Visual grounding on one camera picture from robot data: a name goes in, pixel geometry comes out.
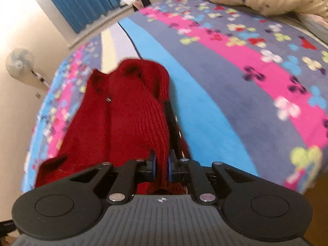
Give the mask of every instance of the red sweater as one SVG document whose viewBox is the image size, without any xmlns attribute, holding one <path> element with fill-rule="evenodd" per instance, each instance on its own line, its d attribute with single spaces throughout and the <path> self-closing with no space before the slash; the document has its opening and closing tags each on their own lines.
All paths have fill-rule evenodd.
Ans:
<svg viewBox="0 0 328 246">
<path fill-rule="evenodd" d="M 182 194 L 182 186 L 167 179 L 170 146 L 163 103 L 168 100 L 169 75 L 156 62 L 127 59 L 110 74 L 95 69 L 58 156 L 40 166 L 35 186 L 106 161 L 122 166 L 146 159 L 153 149 L 156 181 L 139 184 L 138 193 L 165 189 Z"/>
</svg>

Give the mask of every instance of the metal screw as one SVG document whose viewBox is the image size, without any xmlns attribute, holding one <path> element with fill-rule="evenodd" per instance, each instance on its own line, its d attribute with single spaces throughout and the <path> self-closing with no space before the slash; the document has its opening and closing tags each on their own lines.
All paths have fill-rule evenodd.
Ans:
<svg viewBox="0 0 328 246">
<path fill-rule="evenodd" d="M 122 193 L 113 193 L 109 195 L 109 199 L 113 202 L 121 202 L 125 199 L 125 195 Z"/>
<path fill-rule="evenodd" d="M 203 202 L 213 202 L 215 198 L 215 195 L 211 193 L 203 193 L 199 196 L 199 199 Z"/>
</svg>

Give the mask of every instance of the floral bedspread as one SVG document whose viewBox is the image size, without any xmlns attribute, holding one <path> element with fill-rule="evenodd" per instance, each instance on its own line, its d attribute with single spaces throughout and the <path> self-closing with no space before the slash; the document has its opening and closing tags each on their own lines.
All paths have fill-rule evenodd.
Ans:
<svg viewBox="0 0 328 246">
<path fill-rule="evenodd" d="M 203 0 L 165 0 L 105 29 L 65 60 L 37 116 L 22 190 L 56 156 L 94 68 L 126 57 L 168 70 L 193 159 L 222 161 L 303 193 L 327 164 L 326 48 L 301 31 Z"/>
</svg>

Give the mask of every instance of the ribbed knit fabric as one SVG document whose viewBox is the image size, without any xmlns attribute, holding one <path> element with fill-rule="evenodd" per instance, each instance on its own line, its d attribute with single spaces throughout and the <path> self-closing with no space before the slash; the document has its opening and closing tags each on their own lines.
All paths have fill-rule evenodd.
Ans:
<svg viewBox="0 0 328 246">
<path fill-rule="evenodd" d="M 163 102 L 168 100 L 169 75 L 156 62 L 127 59 L 110 74 L 95 69 L 57 157 L 40 166 L 35 186 L 106 161 L 122 166 L 147 158 L 153 149 L 156 181 L 139 184 L 137 193 L 165 189 L 182 194 L 181 184 L 167 179 L 170 146 Z"/>
</svg>

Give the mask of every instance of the bedspread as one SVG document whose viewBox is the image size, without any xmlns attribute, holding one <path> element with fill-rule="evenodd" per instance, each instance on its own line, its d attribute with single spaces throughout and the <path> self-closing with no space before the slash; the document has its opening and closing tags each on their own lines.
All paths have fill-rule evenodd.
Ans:
<svg viewBox="0 0 328 246">
<path fill-rule="evenodd" d="M 326 48 L 259 15 L 165 0 L 108 27 L 60 65 L 37 116 L 24 192 L 56 156 L 92 70 L 110 73 L 127 57 L 168 70 L 174 113 L 201 165 L 222 161 L 300 193 L 326 165 Z"/>
</svg>

